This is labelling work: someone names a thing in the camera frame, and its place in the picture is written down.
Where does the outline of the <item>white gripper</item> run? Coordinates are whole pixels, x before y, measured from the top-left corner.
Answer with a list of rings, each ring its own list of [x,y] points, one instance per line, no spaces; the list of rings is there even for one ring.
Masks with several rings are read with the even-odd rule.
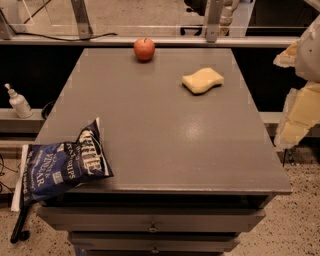
[[[273,64],[294,67],[296,75],[307,82],[300,89],[291,88],[276,129],[277,149],[291,149],[320,121],[320,15],[305,30],[298,41],[278,54]]]

